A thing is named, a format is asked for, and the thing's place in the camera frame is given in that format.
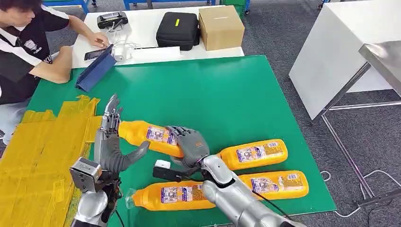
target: robotic arm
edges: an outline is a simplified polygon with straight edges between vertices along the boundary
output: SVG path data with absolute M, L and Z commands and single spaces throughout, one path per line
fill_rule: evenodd
M 228 169 L 226 164 L 216 155 L 209 155 L 209 147 L 202 135 L 185 127 L 167 127 L 176 137 L 184 158 L 175 159 L 174 162 L 182 164 L 189 171 L 181 172 L 177 177 L 175 170 L 156 166 L 154 176 L 167 180 L 180 181 L 200 169 L 205 179 L 203 194 L 238 227 L 306 227 L 284 218 L 267 208 L 256 199 L 255 194 Z
M 121 153 L 118 127 L 122 108 L 116 110 L 118 104 L 113 95 L 105 108 L 96 132 L 94 161 L 80 157 L 70 168 L 75 186 L 82 191 L 72 227 L 106 227 L 122 197 L 119 173 L 148 151 L 149 142 L 145 141 L 130 154 Z

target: black and white shirt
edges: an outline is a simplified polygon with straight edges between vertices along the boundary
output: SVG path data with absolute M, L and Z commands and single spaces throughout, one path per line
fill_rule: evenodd
M 0 105 L 31 97 L 40 78 L 29 72 L 41 62 L 52 63 L 46 33 L 68 26 L 67 14 L 46 6 L 25 27 L 0 28 Z

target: man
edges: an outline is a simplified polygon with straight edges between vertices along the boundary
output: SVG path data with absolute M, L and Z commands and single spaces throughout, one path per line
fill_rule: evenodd
M 45 7 L 41 0 L 0 0 L 0 130 L 5 144 L 40 79 L 57 84 L 70 80 L 72 48 L 61 47 L 53 59 L 45 34 L 68 25 L 93 46 L 109 45 L 106 36 L 93 33 L 79 18 Z

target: black carrying case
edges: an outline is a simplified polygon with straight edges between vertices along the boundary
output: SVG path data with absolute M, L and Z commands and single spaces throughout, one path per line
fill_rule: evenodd
M 199 44 L 200 34 L 196 14 L 167 12 L 157 30 L 156 40 L 159 47 L 179 46 L 181 51 L 189 51 Z

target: blue tablet case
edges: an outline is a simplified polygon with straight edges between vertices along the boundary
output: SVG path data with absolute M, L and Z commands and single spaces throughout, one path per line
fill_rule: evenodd
M 103 78 L 108 70 L 116 64 L 112 56 L 113 44 L 95 59 L 78 77 L 75 87 L 89 92 Z

